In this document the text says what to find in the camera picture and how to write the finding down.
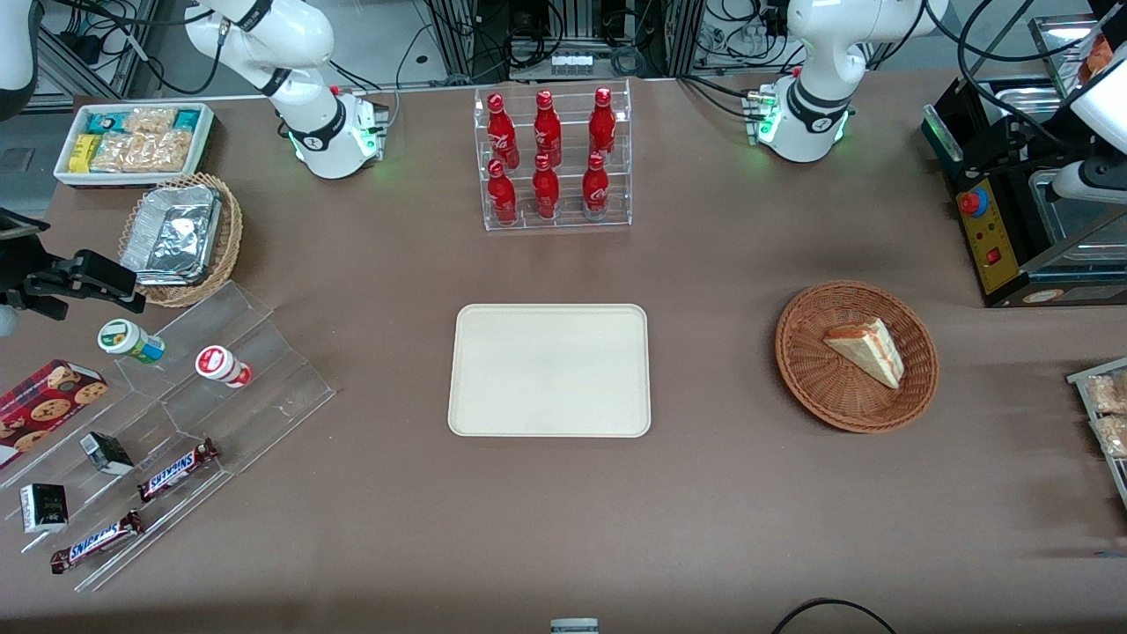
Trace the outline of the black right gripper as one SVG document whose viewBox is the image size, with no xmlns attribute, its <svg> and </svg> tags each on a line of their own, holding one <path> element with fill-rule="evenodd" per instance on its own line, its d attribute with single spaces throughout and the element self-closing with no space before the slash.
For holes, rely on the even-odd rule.
<svg viewBox="0 0 1127 634">
<path fill-rule="evenodd" d="M 25 296 L 1 297 L 1 305 L 64 321 L 69 300 L 103 300 L 140 314 L 147 300 L 136 292 L 136 273 L 92 250 L 72 257 L 46 256 L 46 261 L 25 277 Z"/>
</svg>

